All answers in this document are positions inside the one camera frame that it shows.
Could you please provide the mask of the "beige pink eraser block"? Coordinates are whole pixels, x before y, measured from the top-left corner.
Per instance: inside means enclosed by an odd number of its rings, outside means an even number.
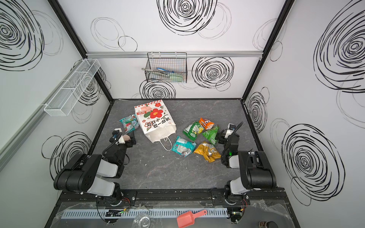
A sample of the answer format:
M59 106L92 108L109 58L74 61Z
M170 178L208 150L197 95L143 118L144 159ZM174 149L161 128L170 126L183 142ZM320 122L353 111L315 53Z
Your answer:
M125 141L130 141L130 140L131 140L130 136L128 136L128 135L124 135L124 136L123 136L123 139L124 139Z

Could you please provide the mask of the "green snack packet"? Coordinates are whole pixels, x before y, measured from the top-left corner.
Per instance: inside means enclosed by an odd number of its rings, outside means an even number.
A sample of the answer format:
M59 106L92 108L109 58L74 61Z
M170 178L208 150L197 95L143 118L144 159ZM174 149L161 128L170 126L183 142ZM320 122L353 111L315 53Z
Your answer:
M210 130L207 130L205 132L202 133L203 137L206 138L212 145L216 145L217 140L216 140L216 136L218 133L219 127L215 126Z
M189 138L189 140L194 142L197 139L197 136L201 134L203 130L204 127L199 122L193 122L183 129L183 133Z

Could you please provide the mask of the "yellow snack packet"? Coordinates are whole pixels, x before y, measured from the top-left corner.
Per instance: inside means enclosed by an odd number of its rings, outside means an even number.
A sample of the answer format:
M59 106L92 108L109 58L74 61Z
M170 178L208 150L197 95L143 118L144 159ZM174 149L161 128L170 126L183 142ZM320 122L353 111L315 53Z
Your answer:
M214 145L209 144L206 141L197 146L194 150L194 154L202 155L209 163L221 158L221 154L217 151Z

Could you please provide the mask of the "orange snack packet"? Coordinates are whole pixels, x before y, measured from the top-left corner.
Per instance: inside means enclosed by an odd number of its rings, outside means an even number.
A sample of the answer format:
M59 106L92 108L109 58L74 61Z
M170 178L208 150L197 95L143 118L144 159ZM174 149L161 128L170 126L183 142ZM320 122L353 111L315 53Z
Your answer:
M204 128L204 130L210 130L214 127L214 123L205 118L200 118L199 123Z

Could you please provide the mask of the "teal snack packet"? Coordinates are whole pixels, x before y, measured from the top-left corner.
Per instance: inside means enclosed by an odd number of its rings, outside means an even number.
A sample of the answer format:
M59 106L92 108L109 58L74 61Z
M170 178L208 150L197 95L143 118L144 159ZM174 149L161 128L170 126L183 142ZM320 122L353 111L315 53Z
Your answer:
M187 157L194 152L196 146L197 144L195 142L190 142L180 136L177 136L177 139L173 144L172 151L181 156Z
M119 121L123 125L126 134L129 134L139 128L139 122L135 114L124 117Z

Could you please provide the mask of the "white paper bag red flower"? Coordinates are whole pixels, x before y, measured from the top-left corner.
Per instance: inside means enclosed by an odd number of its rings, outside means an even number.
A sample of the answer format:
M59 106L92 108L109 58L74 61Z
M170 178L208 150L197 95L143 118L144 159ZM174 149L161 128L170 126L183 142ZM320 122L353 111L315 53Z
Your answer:
M156 100L134 107L139 125L152 142L159 142L166 151L171 151L173 143L169 136L176 133L176 124L163 100Z

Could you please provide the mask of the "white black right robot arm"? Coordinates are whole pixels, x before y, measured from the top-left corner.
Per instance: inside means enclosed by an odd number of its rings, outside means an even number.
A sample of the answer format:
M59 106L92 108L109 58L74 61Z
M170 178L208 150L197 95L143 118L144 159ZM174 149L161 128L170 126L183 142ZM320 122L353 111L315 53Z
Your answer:
M216 136L223 145L221 163L227 168L238 169L240 176L225 185L224 198L235 204L248 192L277 188L277 180L270 162L263 151L239 151L239 135L232 132L224 136L223 130Z

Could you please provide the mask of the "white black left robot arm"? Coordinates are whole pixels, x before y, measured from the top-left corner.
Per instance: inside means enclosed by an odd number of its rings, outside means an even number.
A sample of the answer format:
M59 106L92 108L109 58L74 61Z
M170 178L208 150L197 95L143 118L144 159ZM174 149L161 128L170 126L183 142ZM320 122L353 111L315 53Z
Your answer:
M94 194L118 204L123 200L120 185L106 180L119 179L124 167L129 164L125 159L127 148L136 144L134 133L122 134L113 131L111 144L101 153L76 155L56 175L54 188L66 192Z

